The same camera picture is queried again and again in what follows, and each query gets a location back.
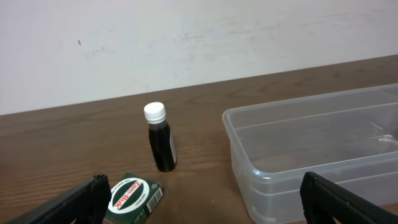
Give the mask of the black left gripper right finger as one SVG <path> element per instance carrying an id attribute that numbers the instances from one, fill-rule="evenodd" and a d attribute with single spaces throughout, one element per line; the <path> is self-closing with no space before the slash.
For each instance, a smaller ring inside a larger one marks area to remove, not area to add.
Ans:
<path id="1" fill-rule="evenodd" d="M 305 173 L 300 186 L 300 197 L 308 224 L 397 223 L 397 215 L 314 172 Z"/>

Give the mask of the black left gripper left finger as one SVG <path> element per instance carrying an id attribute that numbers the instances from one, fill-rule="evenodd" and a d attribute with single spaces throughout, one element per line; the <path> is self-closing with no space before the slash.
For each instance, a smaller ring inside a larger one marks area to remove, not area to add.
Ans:
<path id="1" fill-rule="evenodd" d="M 8 224 L 102 224 L 110 200 L 108 177 L 98 174 Z"/>

